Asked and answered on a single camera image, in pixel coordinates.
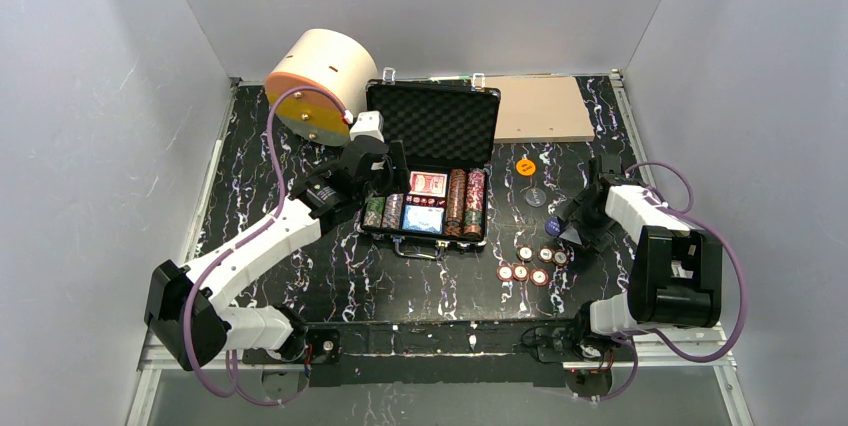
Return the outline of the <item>red playing card deck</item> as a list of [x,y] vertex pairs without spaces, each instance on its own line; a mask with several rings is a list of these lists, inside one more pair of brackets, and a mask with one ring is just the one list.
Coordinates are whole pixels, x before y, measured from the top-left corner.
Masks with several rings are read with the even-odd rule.
[[409,193],[416,196],[445,198],[448,189],[446,173],[412,171]]

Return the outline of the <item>blue playing card deck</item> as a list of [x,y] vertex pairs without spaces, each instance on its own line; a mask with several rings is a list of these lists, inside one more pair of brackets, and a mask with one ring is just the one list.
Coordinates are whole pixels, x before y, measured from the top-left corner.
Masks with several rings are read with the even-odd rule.
[[404,231],[441,234],[443,221],[443,208],[405,205],[401,229]]

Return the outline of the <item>black poker set case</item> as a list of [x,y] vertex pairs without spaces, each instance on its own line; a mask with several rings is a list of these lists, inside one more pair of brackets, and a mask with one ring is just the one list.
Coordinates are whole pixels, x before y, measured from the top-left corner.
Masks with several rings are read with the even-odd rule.
[[[464,80],[415,81],[399,80],[391,67],[384,68],[382,76],[366,85],[367,109],[378,112],[382,118],[381,132],[387,141],[404,143],[410,173],[412,171],[437,172],[449,175],[453,169],[467,174],[479,168],[486,173],[483,202],[483,239],[473,241],[462,237],[420,233],[384,228],[367,228],[362,225],[364,207],[358,227],[361,232],[377,240],[393,243],[402,257],[411,258],[413,252],[403,250],[403,245],[420,243],[435,249],[433,259],[440,258],[448,248],[476,250],[486,244],[488,195],[490,189],[489,165],[493,156],[494,138],[501,101],[501,93],[485,86],[487,77],[475,73]],[[407,204],[406,197],[414,196],[415,204]],[[405,205],[438,207],[433,197],[405,194]]]

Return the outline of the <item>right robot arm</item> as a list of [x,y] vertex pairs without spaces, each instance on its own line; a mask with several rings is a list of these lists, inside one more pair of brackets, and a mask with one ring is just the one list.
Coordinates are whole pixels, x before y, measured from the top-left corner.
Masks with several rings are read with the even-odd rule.
[[588,183],[558,219],[560,239],[603,251],[620,227],[636,250],[625,292],[583,304],[568,330],[576,349],[602,351],[617,334],[662,326],[710,328],[721,313],[722,245],[673,215],[615,155],[588,162]]

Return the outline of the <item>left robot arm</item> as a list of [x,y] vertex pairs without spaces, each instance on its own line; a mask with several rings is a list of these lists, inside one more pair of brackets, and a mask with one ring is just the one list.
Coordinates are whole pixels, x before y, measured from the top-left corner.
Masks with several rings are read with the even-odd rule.
[[305,346],[306,323],[291,309],[232,302],[271,267],[351,221],[368,196],[407,192],[403,144],[384,139],[383,123],[378,111],[359,114],[340,156],[297,180],[282,206],[205,256],[154,269],[144,322],[182,369],[229,350],[293,354]]

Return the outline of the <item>white triangular card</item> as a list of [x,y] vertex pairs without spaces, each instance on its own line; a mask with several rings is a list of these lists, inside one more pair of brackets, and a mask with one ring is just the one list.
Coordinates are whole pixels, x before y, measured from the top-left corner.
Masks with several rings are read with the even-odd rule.
[[564,229],[559,234],[558,238],[573,245],[583,245],[580,233],[573,226],[568,226],[566,229]]

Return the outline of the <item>blue small blind button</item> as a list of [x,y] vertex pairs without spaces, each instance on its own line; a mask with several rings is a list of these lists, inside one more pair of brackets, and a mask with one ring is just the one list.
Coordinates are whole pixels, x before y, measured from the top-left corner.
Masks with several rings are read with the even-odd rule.
[[558,217],[550,217],[545,221],[546,233],[554,238],[558,238],[562,234],[563,223]]

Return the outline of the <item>dark green chip stack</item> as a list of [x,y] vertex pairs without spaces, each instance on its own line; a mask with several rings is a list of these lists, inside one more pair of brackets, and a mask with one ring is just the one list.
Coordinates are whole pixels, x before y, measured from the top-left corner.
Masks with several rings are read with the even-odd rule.
[[365,203],[362,225],[367,228],[383,228],[385,207],[386,197],[369,198]]

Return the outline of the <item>loose red white chip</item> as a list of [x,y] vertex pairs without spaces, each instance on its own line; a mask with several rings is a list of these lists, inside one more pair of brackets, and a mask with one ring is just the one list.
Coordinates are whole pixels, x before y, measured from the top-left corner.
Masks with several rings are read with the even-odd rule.
[[527,281],[529,278],[529,269],[524,264],[514,264],[512,267],[512,276],[515,281]]
[[549,247],[541,247],[538,250],[537,257],[541,262],[551,263],[554,258],[554,250]]
[[549,274],[541,268],[533,269],[529,274],[529,280],[536,286],[543,287],[549,284]]
[[497,268],[497,277],[502,282],[510,282],[514,279],[513,268],[510,265],[501,265]]
[[557,267],[564,267],[569,262],[569,256],[564,250],[556,250],[553,253],[552,262]]
[[522,262],[530,262],[534,258],[534,251],[527,245],[522,245],[516,250],[517,257]]

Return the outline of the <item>yellow big blind button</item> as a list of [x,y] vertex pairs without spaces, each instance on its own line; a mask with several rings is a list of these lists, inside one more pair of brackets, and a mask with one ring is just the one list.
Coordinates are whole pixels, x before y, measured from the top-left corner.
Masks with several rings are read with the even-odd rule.
[[533,176],[536,170],[536,164],[528,158],[522,158],[515,164],[515,172],[524,177]]

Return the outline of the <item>orange black chip stack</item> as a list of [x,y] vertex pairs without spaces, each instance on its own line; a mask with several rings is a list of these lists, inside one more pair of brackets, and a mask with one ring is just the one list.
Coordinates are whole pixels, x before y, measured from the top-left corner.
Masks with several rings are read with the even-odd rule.
[[462,234],[467,173],[453,169],[449,175],[444,233],[458,237]]

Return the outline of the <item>red white chip stack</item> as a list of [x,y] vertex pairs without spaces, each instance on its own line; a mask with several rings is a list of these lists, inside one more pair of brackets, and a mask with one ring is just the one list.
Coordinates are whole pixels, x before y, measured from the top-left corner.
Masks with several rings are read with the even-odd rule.
[[485,197],[486,173],[475,168],[468,172],[465,193],[465,209],[482,211]]

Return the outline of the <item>blue green chip stack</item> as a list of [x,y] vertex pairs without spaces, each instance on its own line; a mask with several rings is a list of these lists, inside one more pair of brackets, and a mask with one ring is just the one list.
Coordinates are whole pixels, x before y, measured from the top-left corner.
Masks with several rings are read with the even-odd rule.
[[464,211],[462,237],[473,241],[483,239],[484,214],[479,209],[466,209]]

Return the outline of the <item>tan flat board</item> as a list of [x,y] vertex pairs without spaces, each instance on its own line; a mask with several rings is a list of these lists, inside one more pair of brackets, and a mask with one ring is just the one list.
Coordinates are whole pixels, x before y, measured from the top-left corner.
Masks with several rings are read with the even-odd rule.
[[589,142],[595,138],[573,76],[493,76],[485,86],[501,93],[496,143]]

